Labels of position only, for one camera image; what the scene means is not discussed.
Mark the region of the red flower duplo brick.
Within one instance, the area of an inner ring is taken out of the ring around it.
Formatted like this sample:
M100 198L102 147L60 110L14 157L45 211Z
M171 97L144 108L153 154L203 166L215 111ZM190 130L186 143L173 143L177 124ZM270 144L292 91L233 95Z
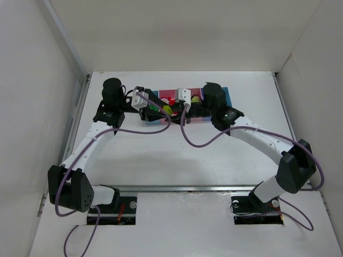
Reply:
M172 99L170 97L163 97L161 98L161 100L165 103L165 104L168 104L168 105L171 105L171 102L172 102Z

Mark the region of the lime brick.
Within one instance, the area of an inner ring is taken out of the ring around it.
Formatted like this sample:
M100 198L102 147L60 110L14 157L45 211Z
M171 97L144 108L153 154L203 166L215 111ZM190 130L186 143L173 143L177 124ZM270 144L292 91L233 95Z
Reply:
M191 97L191 103L201 103L202 102L202 99L199 95L194 95Z

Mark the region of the lime green duplo stack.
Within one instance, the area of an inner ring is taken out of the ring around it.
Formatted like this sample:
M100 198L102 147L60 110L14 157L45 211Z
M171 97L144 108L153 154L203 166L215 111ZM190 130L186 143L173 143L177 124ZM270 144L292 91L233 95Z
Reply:
M170 115L170 116L173 115L173 111L172 111L172 109L171 109L170 106L164 105L164 106L163 106L163 110L164 110L168 115Z

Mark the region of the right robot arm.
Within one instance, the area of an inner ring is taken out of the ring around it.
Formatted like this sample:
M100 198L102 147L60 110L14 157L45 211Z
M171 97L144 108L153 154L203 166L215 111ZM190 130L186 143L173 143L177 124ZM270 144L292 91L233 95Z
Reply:
M175 102L178 106L173 110L179 112L181 125L187 115L210 117L217 130L248 143L277 164L274 176L259 183L247 196L234 197L232 205L240 214L265 213L272 201L284 193L296 194L316 172L317 164L308 142L262 129L227 103L226 92L219 84L208 82L200 102L192 101L189 89L179 88Z

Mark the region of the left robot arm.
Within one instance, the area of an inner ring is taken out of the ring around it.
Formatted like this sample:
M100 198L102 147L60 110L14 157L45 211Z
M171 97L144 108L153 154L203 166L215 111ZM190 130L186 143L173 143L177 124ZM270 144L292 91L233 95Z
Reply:
M121 127L125 113L139 114L142 120L172 119L167 112L168 104L159 99L150 89L136 87L130 96L117 78L103 83L102 100L97 108L91 127L80 145L60 165L48 171L49 199L59 217L64 214L59 208L72 213L84 213L90 208L116 209L120 201L117 188L105 184L92 185L88 175L105 145L117 132L128 133Z

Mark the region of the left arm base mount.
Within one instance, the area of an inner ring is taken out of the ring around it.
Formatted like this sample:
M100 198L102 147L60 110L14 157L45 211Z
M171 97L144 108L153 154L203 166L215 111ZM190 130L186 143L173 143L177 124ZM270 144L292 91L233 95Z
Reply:
M131 193L121 193L118 188L99 185L94 186L94 199L90 208L86 222L87 225L95 225L98 219L99 225L135 225L137 210L137 195Z

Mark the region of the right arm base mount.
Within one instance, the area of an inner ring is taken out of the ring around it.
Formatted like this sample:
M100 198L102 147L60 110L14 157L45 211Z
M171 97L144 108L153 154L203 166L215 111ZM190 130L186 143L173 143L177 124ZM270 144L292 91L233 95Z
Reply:
M234 214L235 225L283 225L278 198L263 203L248 195L231 197L230 210Z

